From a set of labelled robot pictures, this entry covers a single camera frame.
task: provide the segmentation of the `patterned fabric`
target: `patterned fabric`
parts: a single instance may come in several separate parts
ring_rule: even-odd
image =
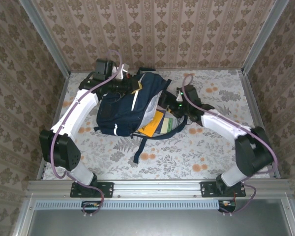
[[[295,196],[295,0],[289,1],[249,79],[279,169]]]
[[[0,0],[0,236],[17,220],[42,154],[63,76],[18,1]]]
[[[108,49],[130,68],[241,68],[274,0],[32,0],[72,71]]]
[[[159,71],[165,80],[172,79],[168,91],[180,87],[186,71]],[[245,125],[253,121],[246,102],[239,74],[235,70],[198,70],[193,85],[202,102],[218,109],[223,115]],[[71,74],[63,103],[63,115],[72,103],[80,82],[87,73]],[[139,164],[133,163],[141,139],[116,137],[94,132],[96,106],[83,122],[75,143],[82,162],[99,179],[201,179],[216,178],[235,161],[234,147],[217,133],[193,123],[166,140],[148,140]],[[43,179],[56,179],[48,163]]]

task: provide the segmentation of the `navy backpack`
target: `navy backpack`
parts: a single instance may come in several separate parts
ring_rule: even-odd
[[[108,93],[103,96],[96,119],[98,127],[94,128],[95,131],[100,130],[103,134],[142,138],[140,147],[134,156],[134,163],[139,162],[139,156],[144,149],[147,139],[168,139],[180,132],[187,123],[187,116],[184,116],[183,122],[175,129],[156,137],[134,133],[153,120],[159,96],[163,90],[167,89],[171,82],[171,80],[164,80],[159,74],[151,72],[139,74],[140,70],[134,78],[140,81],[142,89],[123,97],[120,97],[121,95],[118,93]]]

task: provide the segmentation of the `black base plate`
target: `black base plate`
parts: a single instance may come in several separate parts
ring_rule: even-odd
[[[200,182],[200,189],[203,198],[234,197],[234,192],[236,197],[246,197],[244,185],[242,185],[240,182],[232,186],[232,190],[226,192],[225,194],[220,194],[217,191],[215,181]]]
[[[103,191],[105,198],[112,198],[114,192],[113,182],[98,182],[97,188]],[[100,193],[95,189],[85,188],[78,183],[73,183],[70,192],[71,198],[100,198]]]

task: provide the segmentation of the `floral tablecloth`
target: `floral tablecloth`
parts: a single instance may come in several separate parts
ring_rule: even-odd
[[[238,71],[159,71],[164,79],[173,80],[168,88],[171,92],[181,86],[186,73],[194,73],[192,84],[203,103],[214,106],[220,113],[241,124],[253,126]],[[87,73],[71,74],[61,116],[72,103],[80,82],[86,76]],[[75,143],[81,151],[81,161],[99,179],[216,178],[235,163],[235,149],[226,139],[192,123],[170,139],[148,140],[139,164],[135,164],[133,156],[141,139],[94,132],[98,107],[83,122]],[[43,179],[56,179],[49,163]]]

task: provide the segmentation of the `damask wallpaper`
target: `damask wallpaper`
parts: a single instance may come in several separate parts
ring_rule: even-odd
[[[0,236],[17,220],[42,158],[39,131],[50,128],[64,83],[17,0],[0,0]]]
[[[249,79],[280,172],[295,196],[295,0],[289,1]]]
[[[241,68],[274,0],[32,2],[71,71],[86,71],[108,49],[130,68]]]

